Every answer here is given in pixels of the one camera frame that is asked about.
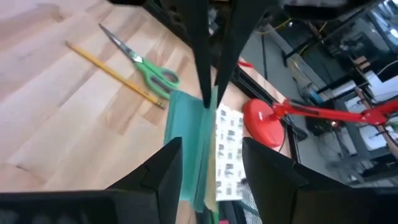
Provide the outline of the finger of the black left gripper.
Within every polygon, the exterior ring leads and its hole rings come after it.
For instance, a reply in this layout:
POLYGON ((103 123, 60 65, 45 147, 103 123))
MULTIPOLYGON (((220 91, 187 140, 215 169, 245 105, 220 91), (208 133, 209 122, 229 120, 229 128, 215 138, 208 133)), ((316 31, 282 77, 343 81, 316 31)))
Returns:
POLYGON ((197 68, 203 106, 209 108, 211 100, 210 46, 208 32, 208 1, 183 1, 184 20, 192 45, 197 68))
POLYGON ((228 86, 240 53, 264 13, 274 6, 274 0, 235 0, 231 18, 224 34, 215 85, 218 87, 217 103, 228 86))

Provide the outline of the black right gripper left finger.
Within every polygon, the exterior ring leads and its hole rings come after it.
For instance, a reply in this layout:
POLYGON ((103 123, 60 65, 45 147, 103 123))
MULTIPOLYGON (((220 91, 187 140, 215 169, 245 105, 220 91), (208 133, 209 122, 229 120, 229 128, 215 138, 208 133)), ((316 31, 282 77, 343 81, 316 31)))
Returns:
POLYGON ((183 173, 182 138, 176 137, 108 188, 115 190, 118 223, 174 224, 183 173))

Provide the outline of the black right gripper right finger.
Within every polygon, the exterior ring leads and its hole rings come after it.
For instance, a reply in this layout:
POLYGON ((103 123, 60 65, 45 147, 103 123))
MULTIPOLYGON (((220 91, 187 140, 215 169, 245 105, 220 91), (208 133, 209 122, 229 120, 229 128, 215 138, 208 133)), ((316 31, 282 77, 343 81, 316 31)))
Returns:
POLYGON ((290 223, 299 190, 348 188, 253 138, 243 138, 242 150, 246 181, 263 223, 290 223))

